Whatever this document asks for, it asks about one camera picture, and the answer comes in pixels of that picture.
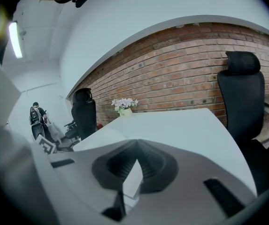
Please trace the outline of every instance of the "red brick wall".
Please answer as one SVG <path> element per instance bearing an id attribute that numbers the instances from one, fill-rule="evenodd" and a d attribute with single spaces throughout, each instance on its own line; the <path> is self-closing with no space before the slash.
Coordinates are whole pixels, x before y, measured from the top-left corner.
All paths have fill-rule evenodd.
<path id="1" fill-rule="evenodd" d="M 103 125 L 118 116 L 111 101 L 128 97 L 139 100 L 136 112 L 206 107 L 225 124 L 216 81 L 217 73 L 227 69 L 225 51 L 256 54 L 268 95 L 269 36 L 224 23 L 188 24 L 144 37 L 103 62 L 75 90 L 92 89 Z"/>

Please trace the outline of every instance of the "white ceiling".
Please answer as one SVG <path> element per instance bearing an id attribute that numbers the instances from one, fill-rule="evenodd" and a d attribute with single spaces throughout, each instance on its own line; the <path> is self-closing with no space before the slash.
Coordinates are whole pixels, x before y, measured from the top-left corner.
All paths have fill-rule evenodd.
<path id="1" fill-rule="evenodd" d="M 13 21 L 17 21 L 21 35 L 20 46 L 23 58 L 15 57 L 9 41 L 3 66 L 58 60 L 71 29 L 82 9 L 85 9 L 85 4 L 81 8 L 76 8 L 73 2 L 58 4 L 54 1 L 21 0 L 17 5 Z"/>

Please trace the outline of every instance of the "chair backrest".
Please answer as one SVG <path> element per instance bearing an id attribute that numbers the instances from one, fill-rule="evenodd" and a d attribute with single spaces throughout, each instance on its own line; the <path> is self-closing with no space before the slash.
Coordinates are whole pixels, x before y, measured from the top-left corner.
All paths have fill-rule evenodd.
<path id="1" fill-rule="evenodd" d="M 255 138 L 263 125 L 265 81 L 251 52 L 226 52 L 228 70 L 218 73 L 227 114 L 227 129 L 239 143 Z"/>
<path id="2" fill-rule="evenodd" d="M 87 96 L 87 89 L 77 91 L 77 97 L 83 99 L 75 99 L 72 107 L 72 116 L 76 123 L 81 140 L 87 138 L 97 130 L 97 114 L 96 103 Z"/>

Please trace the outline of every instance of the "potted plant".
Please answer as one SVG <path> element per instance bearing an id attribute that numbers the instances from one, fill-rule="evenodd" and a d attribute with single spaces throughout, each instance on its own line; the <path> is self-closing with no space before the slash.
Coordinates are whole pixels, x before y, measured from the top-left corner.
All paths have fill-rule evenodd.
<path id="1" fill-rule="evenodd" d="M 117 111 L 120 116 L 131 116 L 131 107 L 137 106 L 138 100 L 133 101 L 132 98 L 115 99 L 112 101 L 111 105 L 115 106 L 115 111 Z"/>

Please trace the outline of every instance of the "backpack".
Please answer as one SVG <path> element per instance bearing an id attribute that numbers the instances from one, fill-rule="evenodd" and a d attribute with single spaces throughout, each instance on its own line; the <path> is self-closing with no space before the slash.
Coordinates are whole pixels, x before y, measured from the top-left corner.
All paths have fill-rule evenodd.
<path id="1" fill-rule="evenodd" d="M 36 107 L 31 107 L 30 108 L 30 115 L 29 115 L 29 122 L 30 125 L 32 125 L 33 123 L 38 123 L 41 121 L 41 114 L 39 112 L 39 109 Z"/>

